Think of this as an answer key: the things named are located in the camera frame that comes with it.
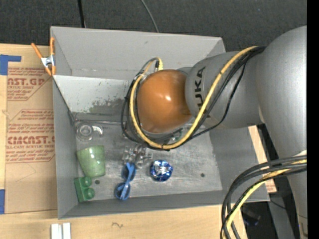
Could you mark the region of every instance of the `black cable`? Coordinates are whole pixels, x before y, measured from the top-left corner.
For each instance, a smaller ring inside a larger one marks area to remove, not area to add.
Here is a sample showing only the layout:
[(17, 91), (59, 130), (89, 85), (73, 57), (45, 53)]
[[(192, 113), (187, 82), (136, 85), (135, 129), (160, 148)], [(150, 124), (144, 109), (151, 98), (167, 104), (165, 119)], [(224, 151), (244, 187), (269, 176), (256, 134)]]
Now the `black cable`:
[(81, 27), (86, 28), (86, 24), (84, 21), (83, 8), (82, 8), (82, 0), (78, 0), (78, 7), (79, 7), (79, 12), (80, 12), (80, 18), (81, 18)]
[(148, 14), (149, 14), (149, 16), (150, 16), (150, 18), (151, 18), (151, 20), (152, 20), (152, 22), (153, 22), (153, 25), (154, 25), (154, 27), (155, 27), (155, 29), (156, 29), (156, 32), (159, 33), (159, 32), (160, 32), (160, 31), (159, 31), (159, 28), (158, 28), (158, 26), (157, 26), (156, 23), (155, 23), (155, 20), (154, 20), (154, 18), (153, 18), (153, 15), (152, 15), (151, 11), (149, 10), (149, 8), (148, 8), (148, 6), (146, 5), (146, 3), (144, 2), (144, 0), (141, 0), (141, 2), (142, 2), (143, 6), (145, 7), (146, 11), (147, 11)]
[[(231, 210), (231, 195), (234, 193), (234, 191), (243, 183), (245, 183), (246, 181), (255, 178), (256, 176), (262, 175), (262, 174), (266, 174), (269, 172), (274, 172), (274, 171), (279, 171), (279, 170), (283, 170), (283, 169), (293, 169), (293, 168), (298, 168), (301, 167), (301, 164), (293, 164), (293, 165), (283, 165), (283, 166), (276, 166), (276, 167), (271, 167), (268, 169), (264, 169), (264, 170), (259, 170), (256, 171), (254, 173), (251, 173), (245, 177), (242, 177), (240, 180), (236, 181), (236, 184), (232, 185), (224, 199), (223, 205), (222, 205), (222, 221), (224, 221), (225, 219), (225, 211), (226, 211), (226, 206), (227, 206), (227, 211), (229, 212)], [(234, 231), (234, 234), (236, 236), (236, 238), (239, 238), (238, 233), (234, 227), (234, 224), (232, 223), (232, 229)]]
[(286, 207), (283, 207), (283, 206), (281, 206), (280, 204), (277, 204), (276, 202), (274, 202), (274, 201), (271, 200), (271, 199), (270, 199), (270, 202), (271, 202), (272, 204), (274, 204), (275, 206), (278, 206), (278, 207), (280, 207), (280, 208), (282, 208), (282, 209), (286, 209)]
[(207, 112), (205, 112), (204, 116), (202, 117), (201, 121), (198, 123), (198, 126), (197, 126), (197, 129), (199, 129), (199, 127), (201, 127), (205, 120), (207, 119), (208, 115), (210, 114), (210, 112), (212, 111), (213, 107), (215, 106), (216, 102), (218, 101), (220, 95), (222, 94), (222, 92), (224, 91), (225, 87), (227, 86), (227, 84), (230, 82), (230, 80), (232, 79), (232, 77), (235, 75), (235, 73), (243, 66), (243, 69), (242, 69), (242, 72), (240, 74), (240, 76), (238, 77), (238, 80), (236, 81), (236, 84), (233, 88), (233, 91), (229, 97), (229, 100), (228, 100), (228, 103), (227, 103), (227, 107), (226, 107), (226, 110), (225, 110), (225, 113), (224, 113), (224, 116), (222, 117), (222, 120), (215, 126), (211, 127), (210, 130), (212, 130), (213, 128), (216, 128), (218, 125), (220, 125), (227, 113), (228, 113), (228, 109), (229, 109), (229, 106), (230, 106), (230, 102), (238, 88), (238, 85), (243, 77), (243, 74), (244, 74), (244, 71), (245, 71), (245, 68), (246, 68), (246, 64), (247, 62), (253, 58), (254, 56), (260, 54), (261, 52), (263, 52), (265, 50), (265, 47), (255, 47), (253, 48), (252, 50), (250, 50), (246, 55), (242, 56), (238, 62), (233, 66), (233, 68), (230, 70), (229, 74), (226, 76), (226, 79), (225, 81), (223, 82), (221, 88), (219, 89), (219, 91), (217, 92), (217, 95), (216, 97), (214, 98), (213, 102), (210, 104), (210, 106), (208, 107), (207, 109)]
[[(152, 58), (152, 59), (148, 60), (148, 61), (143, 65), (143, 67), (141, 68), (141, 70), (135, 75), (135, 77), (133, 78), (133, 80), (132, 80), (132, 82), (131, 82), (131, 84), (130, 84), (130, 86), (129, 86), (129, 89), (128, 89), (127, 94), (126, 94), (126, 96), (125, 96), (124, 103), (123, 103), (122, 110), (121, 110), (121, 128), (122, 128), (122, 131), (123, 131), (124, 135), (125, 135), (129, 140), (134, 141), (134, 142), (137, 142), (137, 143), (141, 143), (141, 142), (143, 142), (143, 140), (140, 139), (139, 135), (137, 134), (137, 132), (134, 130), (134, 128), (133, 128), (132, 125), (131, 125), (130, 109), (129, 109), (129, 105), (128, 105), (128, 103), (129, 103), (128, 100), (130, 99), (133, 85), (134, 85), (136, 79), (138, 78), (138, 76), (139, 76), (141, 73), (144, 72), (145, 67), (146, 67), (150, 62), (155, 61), (155, 60), (157, 60), (157, 59), (156, 59), (156, 58)], [(126, 112), (127, 126), (129, 127), (130, 132), (134, 135), (135, 138), (132, 138), (132, 137), (127, 133), (126, 129), (124, 128), (124, 111), (125, 111), (125, 107), (127, 108), (127, 112)], [(139, 123), (139, 117), (138, 117), (138, 113), (137, 113), (136, 109), (137, 109), (137, 105), (136, 105), (136, 107), (135, 107), (135, 113), (137, 114), (137, 119), (138, 119), (137, 121), (138, 121), (138, 123)], [(165, 136), (163, 136), (163, 137), (161, 137), (161, 138), (157, 138), (156, 140), (157, 140), (157, 141), (166, 141), (166, 140), (169, 140), (172, 135), (175, 135), (176, 133), (178, 133), (178, 132), (180, 132), (180, 131), (181, 131), (181, 128), (178, 129), (178, 130), (176, 130), (176, 131), (174, 131), (174, 132), (172, 132), (172, 133), (170, 133), (170, 134), (168, 134), (168, 135), (165, 135)], [(150, 149), (162, 150), (162, 149), (160, 149), (160, 148), (151, 147), (148, 143), (146, 143), (146, 144), (148, 145), (148, 148), (150, 148)]]
[(248, 181), (249, 179), (251, 179), (255, 176), (259, 176), (261, 174), (264, 174), (265, 172), (269, 172), (269, 170), (267, 170), (267, 169), (264, 169), (261, 171), (259, 169), (262, 169), (262, 168), (269, 166), (270, 168), (276, 167), (279, 170), (281, 170), (281, 169), (284, 169), (285, 167), (287, 167), (287, 165), (279, 166), (280, 164), (292, 163), (292, 162), (303, 160), (305, 158), (307, 158), (306, 155), (272, 160), (269, 162), (255, 165), (255, 166), (249, 168), (248, 170), (244, 171), (243, 173), (241, 173), (239, 176), (237, 176), (237, 178), (231, 184), (229, 191), (228, 191), (227, 195), (225, 196), (225, 199), (224, 199), (224, 202), (222, 205), (222, 210), (221, 210), (222, 222), (225, 219), (226, 205), (227, 205), (228, 209), (230, 209), (231, 194), (236, 190), (236, 188), (238, 188), (241, 184), (243, 184), (244, 182)]
[(225, 109), (225, 112), (224, 112), (224, 115), (223, 115), (222, 119), (221, 119), (216, 125), (211, 126), (211, 127), (207, 128), (207, 129), (205, 129), (205, 130), (203, 130), (203, 131), (201, 131), (201, 132), (199, 132), (199, 133), (197, 133), (197, 134), (193, 134), (190, 138), (188, 138), (188, 139), (187, 139), (184, 143), (182, 143), (180, 146), (186, 144), (186, 143), (189, 142), (190, 140), (193, 140), (194, 138), (196, 138), (196, 137), (198, 137), (198, 136), (200, 136), (200, 135), (202, 135), (202, 134), (204, 134), (204, 133), (206, 133), (206, 132), (208, 132), (208, 131), (210, 131), (210, 130), (213, 130), (214, 128), (218, 127), (218, 126), (225, 120), (225, 118), (226, 118), (226, 116), (227, 116), (227, 114), (228, 114), (228, 111), (229, 111), (229, 107), (230, 107), (231, 101), (232, 101), (232, 99), (233, 99), (233, 97), (234, 97), (234, 95), (235, 95), (235, 92), (236, 92), (236, 90), (237, 90), (237, 88), (238, 88), (238, 85), (239, 85), (239, 83), (240, 83), (240, 81), (241, 81), (241, 79), (242, 79), (242, 77), (243, 77), (243, 74), (244, 74), (244, 71), (245, 71), (245, 67), (246, 67), (246, 64), (247, 64), (248, 60), (249, 60), (251, 57), (253, 57), (253, 56), (255, 56), (255, 55), (261, 53), (261, 52), (265, 49), (265, 47), (256, 47), (255, 49), (257, 49), (257, 50), (255, 50), (253, 53), (250, 53), (250, 54), (248, 55), (248, 57), (245, 57), (245, 56), (244, 56), (244, 57), (242, 57), (242, 60), (239, 61), (239, 63), (236, 63), (237, 66), (235, 65), (236, 67), (234, 66), (235, 69), (232, 70), (233, 72), (227, 75), (227, 78), (226, 78), (226, 80), (224, 81), (224, 83), (226, 82), (226, 84), (223, 84), (223, 85), (222, 85), (222, 87), (220, 88), (220, 90), (219, 90), (218, 94), (216, 95), (214, 101), (211, 103), (209, 109), (207, 110), (207, 112), (205, 113), (205, 115), (204, 115), (204, 117), (203, 117), (204, 120), (207, 118), (207, 116), (208, 116), (209, 113), (211, 112), (212, 108), (213, 108), (214, 105), (216, 104), (216, 102), (217, 102), (219, 96), (221, 95), (222, 91), (224, 90), (225, 86), (228, 84), (228, 82), (230, 81), (231, 77), (237, 72), (237, 70), (242, 66), (242, 63), (243, 63), (243, 65), (244, 65), (243, 70), (242, 70), (242, 72), (241, 72), (241, 74), (240, 74), (238, 80), (236, 81), (236, 84), (235, 84), (235, 86), (234, 86), (234, 88), (233, 88), (233, 91), (232, 91), (232, 93), (231, 93), (231, 95), (230, 95), (230, 97), (229, 97), (229, 99), (228, 99), (228, 102), (227, 102), (227, 105), (226, 105), (226, 109)]
[(262, 179), (262, 180), (259, 180), (258, 182), (254, 183), (252, 186), (250, 186), (242, 195), (241, 197), (237, 200), (236, 204), (233, 206), (232, 210), (227, 214), (227, 217), (224, 219), (223, 221), (223, 225), (222, 225), (222, 229), (220, 231), (220, 238), (222, 239), (222, 232), (224, 231), (224, 234), (227, 238), (230, 238), (230, 234), (229, 234), (229, 231), (227, 229), (227, 226), (226, 226), (226, 223), (227, 223), (227, 220), (229, 219), (230, 215), (234, 212), (234, 210), (238, 207), (238, 205), (240, 204), (241, 200), (243, 199), (243, 197), (248, 193), (248, 191), (253, 188), (255, 185), (257, 185), (258, 183), (260, 183), (261, 181), (267, 181), (267, 180), (270, 180), (270, 179), (273, 179), (275, 177), (278, 177), (278, 176), (288, 176), (288, 175), (292, 175), (292, 174), (296, 174), (296, 173), (301, 173), (301, 172), (304, 172), (307, 170), (307, 165), (306, 164), (298, 164), (300, 167), (302, 167), (301, 169), (292, 169), (290, 171), (287, 171), (283, 174), (280, 174), (280, 175), (274, 175), (274, 176), (271, 176), (271, 177), (268, 177), (268, 178), (265, 178), (265, 179)]

